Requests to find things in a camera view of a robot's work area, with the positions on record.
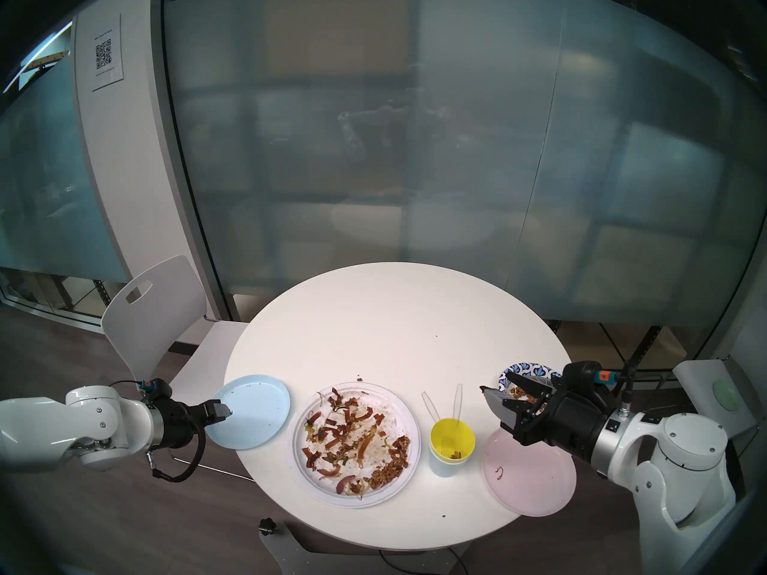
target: chair backrest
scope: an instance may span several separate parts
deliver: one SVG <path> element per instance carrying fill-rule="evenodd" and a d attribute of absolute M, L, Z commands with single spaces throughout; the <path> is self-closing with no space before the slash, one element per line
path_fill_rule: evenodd
<path fill-rule="evenodd" d="M 143 293 L 133 300 L 137 287 Z M 186 257 L 177 255 L 128 282 L 104 312 L 101 327 L 133 377 L 144 381 L 151 379 L 170 345 L 206 310 L 200 281 Z"/>
<path fill-rule="evenodd" d="M 763 405 L 767 405 L 767 309 L 756 307 L 746 319 L 730 356 L 749 376 Z"/>

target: qr code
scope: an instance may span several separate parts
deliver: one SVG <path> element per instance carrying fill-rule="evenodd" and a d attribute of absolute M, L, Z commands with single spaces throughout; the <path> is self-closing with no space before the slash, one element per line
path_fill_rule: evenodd
<path fill-rule="evenodd" d="M 96 69 L 112 63 L 112 39 L 96 45 Z"/>

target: round white table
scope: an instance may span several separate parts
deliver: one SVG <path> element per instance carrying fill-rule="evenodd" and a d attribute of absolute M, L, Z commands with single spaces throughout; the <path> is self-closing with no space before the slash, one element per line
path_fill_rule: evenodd
<path fill-rule="evenodd" d="M 497 502 L 482 476 L 485 442 L 499 427 L 479 391 L 497 386 L 512 363 L 570 362 L 548 326 L 526 305 L 478 278 L 424 264 L 344 267 L 302 282 L 255 316 L 232 351 L 224 382 L 262 373 L 280 379 L 291 397 L 285 425 L 270 441 L 238 452 L 245 469 L 297 519 L 341 540 L 389 550 L 426 550 L 488 534 L 519 515 Z M 296 483 L 286 461 L 288 424 L 318 389 L 357 378 L 396 393 L 418 421 L 422 453 L 397 495 L 364 509 L 318 501 Z M 429 467 L 433 421 L 452 414 L 463 384 L 464 420 L 476 449 L 463 470 L 440 478 Z"/>

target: glass partition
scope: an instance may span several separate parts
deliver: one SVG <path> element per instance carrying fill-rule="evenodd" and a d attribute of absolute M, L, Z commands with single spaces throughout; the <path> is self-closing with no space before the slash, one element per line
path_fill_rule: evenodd
<path fill-rule="evenodd" d="M 565 321 L 563 341 L 593 331 L 610 364 L 648 334 L 675 363 L 763 224 L 762 102 L 609 0 L 174 0 L 164 32 L 189 185 L 246 320 L 324 271 L 418 261 Z"/>
<path fill-rule="evenodd" d="M 127 279 L 87 174 L 71 65 L 39 71 L 0 116 L 0 287 L 26 306 L 99 317 L 93 281 Z"/>

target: yellow cup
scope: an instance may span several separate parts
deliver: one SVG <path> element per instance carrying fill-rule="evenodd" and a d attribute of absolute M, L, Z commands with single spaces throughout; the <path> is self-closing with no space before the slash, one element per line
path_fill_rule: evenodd
<path fill-rule="evenodd" d="M 466 423 L 454 418 L 437 421 L 429 435 L 432 471 L 438 476 L 452 476 L 457 466 L 469 459 L 475 445 L 474 433 Z"/>

